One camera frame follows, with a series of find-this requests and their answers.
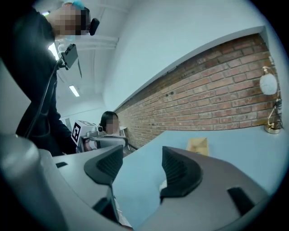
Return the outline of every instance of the light blue table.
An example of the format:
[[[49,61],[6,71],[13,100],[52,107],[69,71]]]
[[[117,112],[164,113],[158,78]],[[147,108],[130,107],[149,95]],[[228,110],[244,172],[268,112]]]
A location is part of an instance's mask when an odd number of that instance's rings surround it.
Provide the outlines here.
[[[186,149],[188,140],[207,137],[210,156],[228,161],[273,194],[289,163],[289,136],[269,134],[263,126],[225,131],[165,131],[127,156],[113,183],[123,214],[137,229],[159,207],[159,186],[166,179],[162,146]]]

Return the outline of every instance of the black cable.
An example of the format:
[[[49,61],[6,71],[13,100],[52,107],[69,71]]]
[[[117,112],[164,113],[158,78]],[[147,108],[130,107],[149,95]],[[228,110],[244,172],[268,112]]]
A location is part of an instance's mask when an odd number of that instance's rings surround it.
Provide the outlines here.
[[[25,134],[24,134],[24,137],[25,137],[25,138],[29,138],[29,136],[30,136],[30,134],[31,134],[31,132],[32,132],[32,130],[33,130],[33,127],[35,126],[35,123],[36,123],[36,121],[37,121],[38,118],[39,118],[39,115],[40,115],[40,112],[41,112],[41,109],[42,109],[42,106],[43,106],[43,103],[44,103],[44,100],[45,100],[45,96],[46,96],[47,91],[48,91],[48,88],[49,88],[49,84],[50,84],[51,78],[52,78],[53,74],[55,73],[55,71],[56,71],[59,63],[61,62],[61,60],[62,60],[62,56],[61,56],[61,58],[56,62],[55,66],[54,66],[54,68],[53,68],[53,72],[51,73],[51,75],[50,75],[50,77],[49,77],[49,79],[48,79],[48,82],[47,82],[47,85],[46,85],[44,94],[42,95],[42,98],[41,98],[41,101],[40,101],[38,110],[37,110],[37,112],[36,112],[36,115],[34,116],[32,122],[30,123],[30,125],[28,126],[28,128],[27,128],[27,130],[26,130],[26,132],[25,132]]]
[[[128,146],[131,146],[134,150],[138,150],[135,146],[131,145],[130,143],[127,143]]]
[[[281,128],[283,128],[283,122],[282,122],[282,120],[281,120],[281,116],[280,116],[279,113],[277,112],[277,108],[278,108],[277,102],[275,102],[274,108],[275,108],[275,114],[278,116],[278,118],[279,118],[279,120],[280,120]]]

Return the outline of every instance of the brick wall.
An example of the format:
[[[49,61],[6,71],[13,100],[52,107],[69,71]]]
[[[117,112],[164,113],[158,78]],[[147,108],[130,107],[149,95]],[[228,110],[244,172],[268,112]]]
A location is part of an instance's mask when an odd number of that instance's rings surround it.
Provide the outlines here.
[[[264,124],[274,96],[262,94],[272,64],[258,34],[226,42],[183,62],[116,110],[129,142],[141,147],[165,130],[225,130]]]

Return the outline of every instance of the fluorescent light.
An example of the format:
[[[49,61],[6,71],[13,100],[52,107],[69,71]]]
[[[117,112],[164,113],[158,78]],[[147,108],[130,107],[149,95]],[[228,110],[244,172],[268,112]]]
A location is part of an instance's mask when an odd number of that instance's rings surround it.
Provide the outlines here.
[[[56,47],[55,47],[55,43],[52,43],[48,49],[53,53],[54,57],[56,60],[59,60],[59,56],[57,54],[57,51],[56,51]]]
[[[42,15],[44,15],[44,16],[49,15],[49,12],[48,11],[43,12]]]
[[[72,86],[69,86],[69,88],[71,89],[71,91],[73,92],[73,94],[74,94],[76,97],[79,96],[77,90],[75,89],[75,87],[74,87],[73,85],[72,85]]]

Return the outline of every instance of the dark hair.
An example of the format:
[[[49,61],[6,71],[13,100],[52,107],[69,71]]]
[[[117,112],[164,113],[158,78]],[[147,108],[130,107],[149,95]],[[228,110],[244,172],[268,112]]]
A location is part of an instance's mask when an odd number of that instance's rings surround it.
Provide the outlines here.
[[[103,113],[99,125],[103,127],[103,130],[105,132],[107,131],[107,120],[112,120],[113,116],[116,116],[118,118],[117,114],[113,111],[106,111]]]

